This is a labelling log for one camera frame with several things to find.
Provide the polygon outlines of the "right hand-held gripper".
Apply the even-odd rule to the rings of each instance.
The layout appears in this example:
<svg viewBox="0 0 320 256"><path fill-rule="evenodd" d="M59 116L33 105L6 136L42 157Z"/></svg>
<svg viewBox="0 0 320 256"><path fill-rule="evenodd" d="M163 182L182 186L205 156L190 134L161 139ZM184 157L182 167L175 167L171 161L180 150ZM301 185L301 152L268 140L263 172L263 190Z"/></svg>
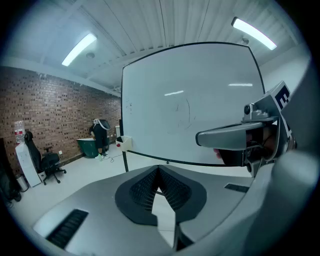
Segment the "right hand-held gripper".
<svg viewBox="0 0 320 256"><path fill-rule="evenodd" d="M246 166L255 177L260 167L297 147L282 115L290 99L290 90L282 80L262 98L245 105L242 123L200 131L195 136L196 143L213 148L227 167Z"/></svg>

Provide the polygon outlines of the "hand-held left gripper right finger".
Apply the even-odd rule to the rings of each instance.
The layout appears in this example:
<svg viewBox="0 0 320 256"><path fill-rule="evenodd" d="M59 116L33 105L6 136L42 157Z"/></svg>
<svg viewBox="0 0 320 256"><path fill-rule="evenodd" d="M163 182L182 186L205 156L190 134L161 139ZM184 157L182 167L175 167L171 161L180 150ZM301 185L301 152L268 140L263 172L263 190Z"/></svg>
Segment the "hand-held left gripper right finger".
<svg viewBox="0 0 320 256"><path fill-rule="evenodd" d="M228 184L250 187L252 177L240 177L230 175L217 175L198 172L177 166L167 167L180 175L195 180L206 190L206 203L199 214L192 220L182 222L180 229L191 242L198 242L219 224L236 208L245 193L226 188ZM175 225L176 214L170 207L164 196L159 196L159 234L167 244L174 247L174 232L178 230Z"/></svg>

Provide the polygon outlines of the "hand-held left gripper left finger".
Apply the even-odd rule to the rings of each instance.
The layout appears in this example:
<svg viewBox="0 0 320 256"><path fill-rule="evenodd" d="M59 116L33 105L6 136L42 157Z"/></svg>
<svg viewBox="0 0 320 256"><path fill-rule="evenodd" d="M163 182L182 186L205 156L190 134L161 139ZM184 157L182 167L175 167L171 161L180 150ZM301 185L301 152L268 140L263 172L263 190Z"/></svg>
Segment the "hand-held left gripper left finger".
<svg viewBox="0 0 320 256"><path fill-rule="evenodd" d="M33 230L54 255L77 256L170 256L173 249L156 226L140 225L129 220L117 207L117 188L146 171L135 169L92 182L65 198L34 224ZM49 236L74 210L86 218L74 231L65 248L50 242Z"/></svg>

